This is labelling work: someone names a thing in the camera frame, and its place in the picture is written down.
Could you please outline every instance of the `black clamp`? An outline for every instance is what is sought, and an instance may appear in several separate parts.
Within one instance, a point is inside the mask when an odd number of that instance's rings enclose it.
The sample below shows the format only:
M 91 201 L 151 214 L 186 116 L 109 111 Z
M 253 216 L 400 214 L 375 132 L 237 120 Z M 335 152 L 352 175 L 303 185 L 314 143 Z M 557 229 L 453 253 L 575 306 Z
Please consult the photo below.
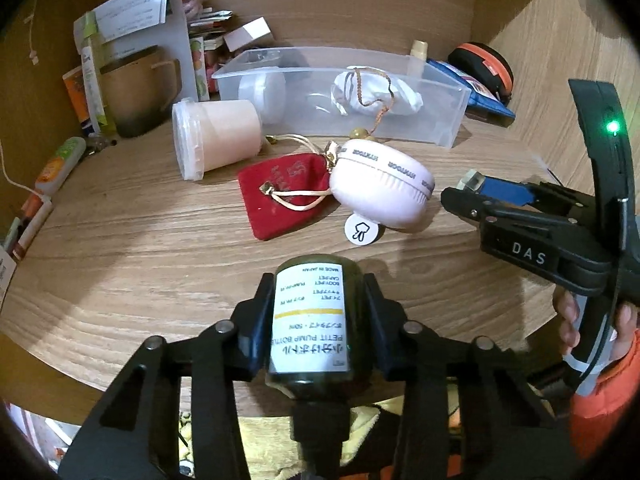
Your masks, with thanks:
M 527 205 L 540 212 L 483 195 L 482 187 L 447 188 L 441 201 L 447 211 L 479 222 L 483 251 L 586 297 L 566 382 L 588 394 L 609 359 L 618 302 L 640 303 L 640 237 L 631 146 L 616 89 L 585 80 L 569 85 L 593 167 L 594 196 L 541 183 L 521 184 L 532 196 Z
M 191 376 L 196 477 L 250 480 L 233 381 L 250 381 L 265 365 L 273 283 L 273 275 L 265 274 L 252 300 L 239 303 L 231 319 L 196 338 L 174 343 L 160 336 L 146 339 L 82 425 L 60 465 L 60 477 L 187 480 L 178 471 L 178 408 L 180 378 Z M 382 295 L 373 274 L 364 276 L 364 294 L 376 367 L 387 380 L 406 383 L 394 478 L 447 477 L 450 378 L 456 378 L 459 389 L 465 479 L 568 478 L 577 466 L 568 436 L 519 373 L 511 351 L 502 352 L 486 337 L 471 344 L 444 339 L 408 320 L 398 302 Z M 319 404 L 296 404 L 292 437 L 311 443 L 304 458 L 314 462 L 314 472 L 337 479 L 340 443 L 349 437 L 349 410 L 340 402 Z M 328 425 L 327 418 L 346 424 Z M 332 434 L 327 434 L 329 426 Z M 330 446 L 320 446 L 323 442 Z

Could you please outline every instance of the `fabric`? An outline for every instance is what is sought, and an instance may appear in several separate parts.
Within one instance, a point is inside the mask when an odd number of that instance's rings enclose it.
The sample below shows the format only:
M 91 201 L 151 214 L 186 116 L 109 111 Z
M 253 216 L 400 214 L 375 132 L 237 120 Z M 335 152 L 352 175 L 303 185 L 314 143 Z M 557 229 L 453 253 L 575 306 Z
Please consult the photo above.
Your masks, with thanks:
M 358 81 L 356 74 L 353 71 L 354 68 L 363 68 L 360 66 L 348 66 L 347 72 L 339 74 L 331 88 L 331 101 L 338 111 L 342 115 L 348 114 L 348 109 L 354 110 L 363 115 L 375 117 L 382 109 L 383 105 L 390 106 L 391 95 L 389 95 L 389 82 L 388 80 L 375 73 L 361 72 L 360 80 L 362 83 L 362 102 L 372 103 L 369 106 L 360 104 L 358 98 Z M 423 66 L 420 67 L 420 73 L 422 75 Z M 417 114 L 422 108 L 422 95 L 419 92 L 415 92 L 411 87 L 402 81 L 401 79 L 390 76 L 391 79 L 391 91 L 394 93 L 394 104 L 389 110 L 390 115 L 413 115 Z
M 260 191 L 266 182 L 278 191 L 328 189 L 326 159 L 315 153 L 295 153 L 254 164 L 238 173 L 238 182 L 251 229 L 258 240 L 270 240 L 307 224 L 334 200 L 327 197 L 313 209 L 292 211 Z M 293 205 L 308 205 L 316 199 L 295 196 L 284 200 Z
M 591 456 L 616 427 L 640 384 L 638 331 L 629 353 L 615 367 L 600 375 L 595 391 L 574 396 L 571 405 L 572 443 L 582 458 Z
M 350 436 L 342 444 L 341 465 L 345 466 L 353 460 L 381 411 L 377 406 L 351 409 Z M 288 416 L 239 417 L 238 422 L 252 480 L 288 480 L 302 471 L 298 444 L 290 437 Z M 394 440 L 397 432 L 398 428 L 395 431 L 385 431 Z

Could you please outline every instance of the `yellow cloth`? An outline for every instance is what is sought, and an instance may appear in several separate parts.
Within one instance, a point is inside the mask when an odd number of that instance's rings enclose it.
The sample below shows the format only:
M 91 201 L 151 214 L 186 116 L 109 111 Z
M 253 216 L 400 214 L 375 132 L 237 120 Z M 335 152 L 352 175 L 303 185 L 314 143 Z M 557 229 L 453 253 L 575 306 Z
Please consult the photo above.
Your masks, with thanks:
M 460 428 L 460 407 L 458 387 L 455 383 L 447 386 L 449 397 L 449 429 Z M 377 402 L 383 410 L 402 415 L 404 397 Z M 544 401 L 545 407 L 553 415 L 551 407 Z M 340 464 L 348 464 L 354 459 L 364 439 L 375 425 L 380 410 L 372 406 L 360 406 L 351 409 L 351 429 L 349 439 L 342 443 Z M 239 417 L 238 423 L 244 445 L 244 455 L 252 480 L 287 480 L 302 471 L 303 464 L 298 453 L 298 444 L 290 438 L 289 417 Z M 188 448 L 180 443 L 180 458 L 192 460 L 191 423 L 183 422 L 180 432 L 185 437 Z
M 371 406 L 351 409 L 351 429 L 349 439 L 342 443 L 341 465 L 353 460 L 379 416 L 380 410 Z M 288 416 L 239 417 L 238 422 L 252 480 L 287 480 L 302 471 Z

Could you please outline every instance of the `clear plastic storage box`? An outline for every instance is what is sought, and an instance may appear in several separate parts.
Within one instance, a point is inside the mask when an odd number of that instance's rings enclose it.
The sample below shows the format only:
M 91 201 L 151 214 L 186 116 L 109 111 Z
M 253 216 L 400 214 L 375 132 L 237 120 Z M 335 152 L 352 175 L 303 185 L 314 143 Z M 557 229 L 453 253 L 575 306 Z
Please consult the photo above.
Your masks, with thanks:
M 391 79 L 394 104 L 375 136 L 453 145 L 470 90 L 412 56 L 325 46 L 264 48 L 243 52 L 214 78 L 221 99 L 255 105 L 265 135 L 347 137 L 357 127 L 372 129 L 380 108 L 391 101 L 384 75 L 354 67 L 374 68 Z

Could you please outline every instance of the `wooden bead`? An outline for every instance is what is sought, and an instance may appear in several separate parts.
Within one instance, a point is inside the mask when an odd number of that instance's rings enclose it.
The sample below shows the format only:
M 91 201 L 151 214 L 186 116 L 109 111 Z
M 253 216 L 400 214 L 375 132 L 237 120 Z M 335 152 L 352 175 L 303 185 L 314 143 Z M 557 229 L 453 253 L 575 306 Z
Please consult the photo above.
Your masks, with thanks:
M 354 128 L 349 134 L 350 139 L 366 139 L 367 137 L 369 137 L 369 132 L 366 128 Z

